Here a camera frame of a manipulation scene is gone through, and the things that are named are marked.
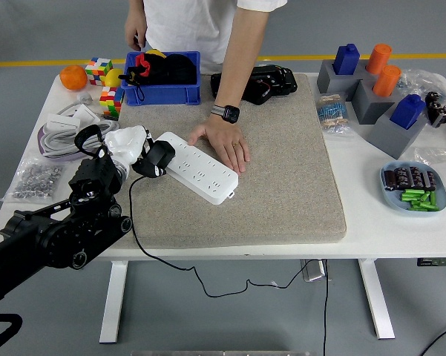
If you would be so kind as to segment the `person's left hand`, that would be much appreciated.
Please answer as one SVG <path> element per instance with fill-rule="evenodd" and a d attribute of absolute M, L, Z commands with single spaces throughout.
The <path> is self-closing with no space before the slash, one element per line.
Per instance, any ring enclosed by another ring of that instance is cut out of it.
<path fill-rule="evenodd" d="M 194 145 L 199 138 L 205 138 L 213 147 L 221 162 L 238 175 L 246 171 L 250 162 L 249 145 L 238 124 L 231 124 L 221 116 L 211 113 L 209 117 L 195 126 L 188 138 Z"/>

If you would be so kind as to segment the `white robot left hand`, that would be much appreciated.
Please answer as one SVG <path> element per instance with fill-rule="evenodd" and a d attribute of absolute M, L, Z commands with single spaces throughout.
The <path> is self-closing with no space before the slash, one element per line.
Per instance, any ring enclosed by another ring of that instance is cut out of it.
<path fill-rule="evenodd" d="M 144 177 L 156 178 L 166 174 L 165 165 L 154 157 L 157 152 L 150 154 L 157 146 L 143 126 L 109 132 L 105 135 L 104 143 L 122 182 L 127 180 L 131 167 Z"/>

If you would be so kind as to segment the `person's right hand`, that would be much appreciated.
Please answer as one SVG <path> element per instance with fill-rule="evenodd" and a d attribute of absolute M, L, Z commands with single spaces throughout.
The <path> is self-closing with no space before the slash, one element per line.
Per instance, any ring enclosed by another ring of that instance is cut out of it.
<path fill-rule="evenodd" d="M 127 45 L 136 51 L 145 47 L 147 22 L 144 13 L 129 13 L 125 22 L 125 40 Z"/>

